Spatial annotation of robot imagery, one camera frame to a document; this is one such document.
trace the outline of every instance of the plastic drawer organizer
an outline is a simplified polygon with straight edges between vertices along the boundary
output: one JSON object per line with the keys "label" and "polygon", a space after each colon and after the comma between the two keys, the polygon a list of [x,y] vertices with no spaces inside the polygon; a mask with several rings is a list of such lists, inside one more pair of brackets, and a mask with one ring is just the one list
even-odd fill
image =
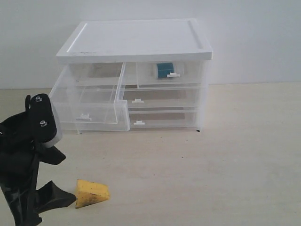
{"label": "plastic drawer organizer", "polygon": [[57,57],[63,129],[202,128],[212,49],[195,19],[82,22]]}

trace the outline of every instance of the white lid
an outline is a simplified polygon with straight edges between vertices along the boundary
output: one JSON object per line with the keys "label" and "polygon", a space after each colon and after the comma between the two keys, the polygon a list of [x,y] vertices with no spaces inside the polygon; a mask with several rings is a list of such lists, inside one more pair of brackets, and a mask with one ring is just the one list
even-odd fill
{"label": "white lid", "polygon": [[211,59],[196,19],[86,21],[56,55],[61,63]]}

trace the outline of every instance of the yellow sponge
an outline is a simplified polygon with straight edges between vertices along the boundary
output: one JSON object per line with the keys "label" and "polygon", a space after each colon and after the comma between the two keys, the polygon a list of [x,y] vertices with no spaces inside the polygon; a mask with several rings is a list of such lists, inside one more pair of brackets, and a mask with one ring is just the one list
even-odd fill
{"label": "yellow sponge", "polygon": [[78,179],[76,197],[77,201],[75,208],[78,209],[106,201],[110,198],[110,193],[107,185]]}

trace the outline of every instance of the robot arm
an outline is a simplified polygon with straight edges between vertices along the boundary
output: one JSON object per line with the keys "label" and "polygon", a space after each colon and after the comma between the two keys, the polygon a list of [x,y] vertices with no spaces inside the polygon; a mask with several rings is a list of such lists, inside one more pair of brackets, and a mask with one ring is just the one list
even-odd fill
{"label": "robot arm", "polygon": [[36,226],[42,222],[40,213],[76,201],[52,181],[36,190],[40,161],[57,165],[66,158],[54,147],[61,138],[47,94],[27,96],[25,112],[0,123],[0,186],[16,226]]}

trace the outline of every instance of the drawer handle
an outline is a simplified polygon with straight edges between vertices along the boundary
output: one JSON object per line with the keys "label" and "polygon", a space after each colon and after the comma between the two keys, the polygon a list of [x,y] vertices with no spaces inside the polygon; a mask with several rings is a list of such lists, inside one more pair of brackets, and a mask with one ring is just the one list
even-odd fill
{"label": "drawer handle", "polygon": [[135,99],[132,101],[133,104],[144,104],[144,101],[141,99]]}
{"label": "drawer handle", "polygon": [[179,77],[180,75],[177,73],[170,73],[167,75],[168,78],[175,78],[175,77]]}
{"label": "drawer handle", "polygon": [[89,117],[89,114],[81,114],[80,117],[76,118],[77,121],[91,121],[92,119]]}
{"label": "drawer handle", "polygon": [[143,121],[136,121],[134,122],[134,125],[137,126],[137,125],[145,125],[145,122]]}

